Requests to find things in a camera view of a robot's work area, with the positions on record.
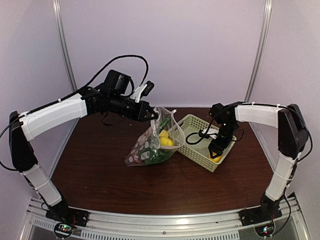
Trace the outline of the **yellow lemon toy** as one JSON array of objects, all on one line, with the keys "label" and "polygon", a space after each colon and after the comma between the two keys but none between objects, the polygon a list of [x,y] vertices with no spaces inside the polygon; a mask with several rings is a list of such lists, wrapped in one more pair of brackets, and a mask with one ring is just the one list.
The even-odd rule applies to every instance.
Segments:
[{"label": "yellow lemon toy", "polygon": [[219,163],[221,161],[222,157],[223,157],[223,155],[217,156],[215,158],[212,158],[210,155],[208,156],[208,158],[214,163]]}]

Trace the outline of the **green plastic basket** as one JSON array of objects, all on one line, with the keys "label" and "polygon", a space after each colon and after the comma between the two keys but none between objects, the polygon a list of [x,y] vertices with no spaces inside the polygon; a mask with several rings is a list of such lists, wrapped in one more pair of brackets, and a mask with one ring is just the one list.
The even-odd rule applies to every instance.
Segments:
[{"label": "green plastic basket", "polygon": [[[237,141],[237,138],[233,136],[231,143],[222,152],[222,159],[219,163],[215,163],[209,159],[208,146],[211,143],[211,140],[213,140],[212,138],[203,139],[201,142],[195,145],[190,145],[186,142],[183,142],[186,137],[189,137],[188,140],[192,143],[198,141],[200,139],[199,131],[207,129],[209,123],[195,115],[188,114],[177,124],[178,127],[175,126],[173,129],[168,130],[175,145],[182,144],[177,151],[212,173],[227,157],[228,153],[231,151],[232,147]],[[219,130],[219,128],[215,125],[212,125],[210,128]]]}]

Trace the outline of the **dark green cucumber toy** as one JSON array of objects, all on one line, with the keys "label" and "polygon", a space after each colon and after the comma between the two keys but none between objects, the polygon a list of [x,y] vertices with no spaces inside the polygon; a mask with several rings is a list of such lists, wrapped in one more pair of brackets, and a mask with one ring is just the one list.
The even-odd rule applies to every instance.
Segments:
[{"label": "dark green cucumber toy", "polygon": [[163,131],[170,122],[171,122],[170,116],[164,119],[159,125],[159,132]]}]

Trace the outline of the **clear zip top bag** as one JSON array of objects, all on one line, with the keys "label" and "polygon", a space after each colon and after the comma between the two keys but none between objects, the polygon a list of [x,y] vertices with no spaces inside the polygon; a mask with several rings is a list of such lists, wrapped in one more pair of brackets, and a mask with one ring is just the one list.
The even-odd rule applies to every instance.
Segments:
[{"label": "clear zip top bag", "polygon": [[143,167],[137,165],[138,163],[138,154],[142,150],[146,149],[171,149],[174,150],[175,152],[178,150],[179,147],[182,146],[182,144],[176,145],[174,143],[174,146],[162,146],[160,144],[160,139],[159,139],[159,125],[160,123],[166,119],[167,117],[171,117],[170,123],[166,126],[164,130],[168,132],[168,130],[173,129],[174,127],[178,127],[178,122],[175,119],[175,113],[177,112],[176,109],[173,110],[168,110],[167,108],[163,106],[156,106],[154,108],[155,111],[159,113],[159,118],[157,120],[151,120],[150,121],[150,127],[137,139],[135,142],[134,146],[130,150],[128,156],[125,159],[125,164],[128,167]]}]

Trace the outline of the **green lime toy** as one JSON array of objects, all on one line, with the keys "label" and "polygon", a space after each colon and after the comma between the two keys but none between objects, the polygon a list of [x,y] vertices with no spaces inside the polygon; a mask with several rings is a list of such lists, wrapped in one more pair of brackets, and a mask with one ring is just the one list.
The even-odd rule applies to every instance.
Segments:
[{"label": "green lime toy", "polygon": [[174,146],[174,142],[169,138],[169,133],[166,130],[162,130],[159,133],[158,137],[161,146]]}]

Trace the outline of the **green bok choy toy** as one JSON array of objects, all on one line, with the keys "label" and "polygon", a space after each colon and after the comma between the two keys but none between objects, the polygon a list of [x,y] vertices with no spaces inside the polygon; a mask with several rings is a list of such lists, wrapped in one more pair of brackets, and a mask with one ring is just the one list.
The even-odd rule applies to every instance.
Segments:
[{"label": "green bok choy toy", "polygon": [[167,161],[173,154],[175,150],[173,149],[156,149],[152,150],[147,148],[142,150],[138,154],[137,165],[138,166],[148,166],[153,164],[160,164]]}]

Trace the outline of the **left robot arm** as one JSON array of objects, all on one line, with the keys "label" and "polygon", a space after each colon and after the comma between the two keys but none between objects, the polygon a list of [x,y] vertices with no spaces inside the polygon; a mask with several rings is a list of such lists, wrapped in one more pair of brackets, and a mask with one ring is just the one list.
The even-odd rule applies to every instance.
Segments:
[{"label": "left robot arm", "polygon": [[66,122],[96,113],[115,113],[138,122],[155,120],[158,114],[142,100],[154,88],[154,83],[142,83],[126,96],[131,82],[130,76],[110,70],[104,82],[96,87],[85,86],[77,93],[44,107],[10,114],[9,147],[13,167],[32,184],[61,222],[69,221],[72,211],[38,163],[30,142]]}]

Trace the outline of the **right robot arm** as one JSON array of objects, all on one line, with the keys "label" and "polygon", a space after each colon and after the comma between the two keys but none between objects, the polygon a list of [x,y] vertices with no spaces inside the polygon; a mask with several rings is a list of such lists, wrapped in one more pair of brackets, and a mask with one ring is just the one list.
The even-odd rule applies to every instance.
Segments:
[{"label": "right robot arm", "polygon": [[285,196],[293,180],[307,143],[312,137],[297,104],[271,105],[265,103],[234,102],[212,105],[209,115],[220,127],[208,145],[209,156],[216,160],[231,144],[240,123],[249,123],[273,167],[273,176],[256,210],[259,220],[268,220],[275,212],[275,204]]}]

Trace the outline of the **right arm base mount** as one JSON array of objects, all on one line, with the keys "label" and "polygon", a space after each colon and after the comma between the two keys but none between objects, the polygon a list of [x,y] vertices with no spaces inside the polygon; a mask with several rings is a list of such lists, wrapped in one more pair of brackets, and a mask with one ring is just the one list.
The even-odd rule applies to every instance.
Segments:
[{"label": "right arm base mount", "polygon": [[253,208],[244,208],[238,214],[242,226],[255,225],[272,219],[280,218],[283,214],[280,209],[280,202],[284,195],[279,199],[272,200],[266,194],[260,199],[260,206]]}]

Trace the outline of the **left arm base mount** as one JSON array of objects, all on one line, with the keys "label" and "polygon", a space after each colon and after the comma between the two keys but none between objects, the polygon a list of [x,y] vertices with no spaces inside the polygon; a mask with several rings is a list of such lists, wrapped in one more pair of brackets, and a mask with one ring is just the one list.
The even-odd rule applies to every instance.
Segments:
[{"label": "left arm base mount", "polygon": [[86,210],[69,207],[67,201],[62,200],[54,206],[48,206],[45,217],[57,222],[67,223],[73,226],[86,227],[89,212]]}]

